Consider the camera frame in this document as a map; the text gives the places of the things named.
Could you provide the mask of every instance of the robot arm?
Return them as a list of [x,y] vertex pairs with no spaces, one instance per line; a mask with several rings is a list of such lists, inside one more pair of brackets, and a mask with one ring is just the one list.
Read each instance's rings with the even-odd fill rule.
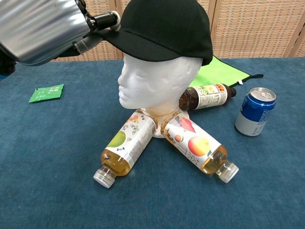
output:
[[102,41],[98,31],[120,28],[112,11],[91,16],[84,0],[0,0],[0,74],[15,63],[37,66],[82,54]]

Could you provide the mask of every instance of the blue tabletop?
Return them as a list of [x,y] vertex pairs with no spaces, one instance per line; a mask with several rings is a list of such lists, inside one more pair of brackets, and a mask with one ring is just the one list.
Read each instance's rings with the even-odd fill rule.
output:
[[[190,112],[240,171],[228,184],[153,139],[110,189],[93,180],[100,153],[133,110],[121,107],[121,61],[17,65],[0,81],[0,228],[304,228],[305,58],[232,59],[250,74],[227,105]],[[64,84],[60,99],[28,103]],[[277,104],[262,134],[234,128],[245,94]]]

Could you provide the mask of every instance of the white bottle cap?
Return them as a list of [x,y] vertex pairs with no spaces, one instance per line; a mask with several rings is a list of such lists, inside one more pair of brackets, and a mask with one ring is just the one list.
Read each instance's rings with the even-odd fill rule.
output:
[[238,172],[239,168],[231,163],[220,175],[219,178],[225,182],[228,183]]
[[96,173],[94,174],[93,178],[99,182],[101,185],[103,185],[106,188],[110,188],[111,185],[114,183],[114,177],[112,177],[110,174],[102,171],[101,169],[98,169]]

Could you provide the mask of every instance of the plastic bottle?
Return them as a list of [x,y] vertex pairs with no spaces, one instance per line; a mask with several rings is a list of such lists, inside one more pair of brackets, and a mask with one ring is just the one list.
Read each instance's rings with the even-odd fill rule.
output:
[[225,183],[239,170],[223,145],[180,112],[161,124],[161,134],[202,172],[216,173]]
[[101,154],[102,167],[93,178],[110,188],[116,176],[129,173],[156,132],[156,119],[144,110],[136,110]]
[[236,90],[225,84],[188,87],[179,100],[183,111],[197,110],[227,103],[236,96]]

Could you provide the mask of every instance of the blue can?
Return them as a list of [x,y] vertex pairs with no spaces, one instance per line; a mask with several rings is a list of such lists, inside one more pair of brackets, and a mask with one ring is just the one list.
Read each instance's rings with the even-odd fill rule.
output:
[[246,95],[235,123],[236,129],[244,135],[259,135],[273,108],[276,95],[273,91],[256,87]]

